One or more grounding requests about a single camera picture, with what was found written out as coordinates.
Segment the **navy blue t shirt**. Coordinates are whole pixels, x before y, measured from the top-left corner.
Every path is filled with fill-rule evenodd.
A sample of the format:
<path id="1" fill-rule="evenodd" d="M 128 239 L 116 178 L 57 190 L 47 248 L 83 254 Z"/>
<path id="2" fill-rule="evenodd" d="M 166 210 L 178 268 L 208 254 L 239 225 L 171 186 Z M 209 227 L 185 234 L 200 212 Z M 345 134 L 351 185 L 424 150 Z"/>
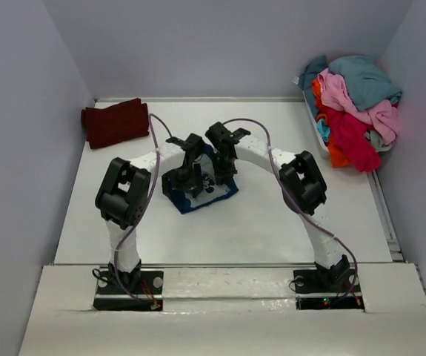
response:
<path id="1" fill-rule="evenodd" d="M 203 190 L 197 197 L 193 197 L 190 193 L 176 190 L 173 187 L 172 179 L 167 174 L 162 175 L 162 193 L 181 214 L 197 211 L 215 202 L 226 200 L 239 192 L 233 178 L 229 179 L 225 184 L 217 183 L 213 169 L 213 153 L 213 147 L 205 145 L 202 155 L 194 161 L 199 163 L 201 167 L 203 184 Z"/>

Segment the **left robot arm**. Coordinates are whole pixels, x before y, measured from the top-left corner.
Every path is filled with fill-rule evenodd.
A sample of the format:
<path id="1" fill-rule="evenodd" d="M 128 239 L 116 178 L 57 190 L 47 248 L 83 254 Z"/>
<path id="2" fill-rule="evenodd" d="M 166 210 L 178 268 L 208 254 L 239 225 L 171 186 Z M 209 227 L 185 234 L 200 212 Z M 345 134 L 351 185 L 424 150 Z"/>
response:
<path id="1" fill-rule="evenodd" d="M 95 206 L 106 222 L 111 260 L 108 270 L 120 291 L 132 295 L 141 279 L 142 261 L 136 247 L 136 226 L 153 195 L 157 179 L 171 198 L 174 192 L 196 198 L 203 191 L 202 171 L 196 160 L 204 153 L 203 139 L 192 133 L 185 140 L 170 137 L 135 166 L 113 159 L 95 198 Z"/>

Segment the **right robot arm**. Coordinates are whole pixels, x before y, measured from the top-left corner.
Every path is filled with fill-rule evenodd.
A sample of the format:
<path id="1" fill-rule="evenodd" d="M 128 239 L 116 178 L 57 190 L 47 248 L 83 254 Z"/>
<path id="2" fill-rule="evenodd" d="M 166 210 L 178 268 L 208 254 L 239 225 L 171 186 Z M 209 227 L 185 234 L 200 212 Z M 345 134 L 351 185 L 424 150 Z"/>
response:
<path id="1" fill-rule="evenodd" d="M 243 119 L 258 125 L 265 134 L 262 141 L 244 128 L 230 131 L 224 123 L 210 126 L 205 136 L 215 148 L 213 163 L 216 175 L 231 177 L 236 173 L 237 160 L 249 162 L 271 172 L 282 191 L 286 206 L 299 216 L 313 248 L 316 281 L 332 291 L 348 282 L 351 293 L 358 280 L 354 253 L 331 231 L 313 218 L 316 209 L 325 204 L 327 185 L 313 155 L 308 151 L 293 154 L 274 148 L 266 127 L 253 119 Z"/>

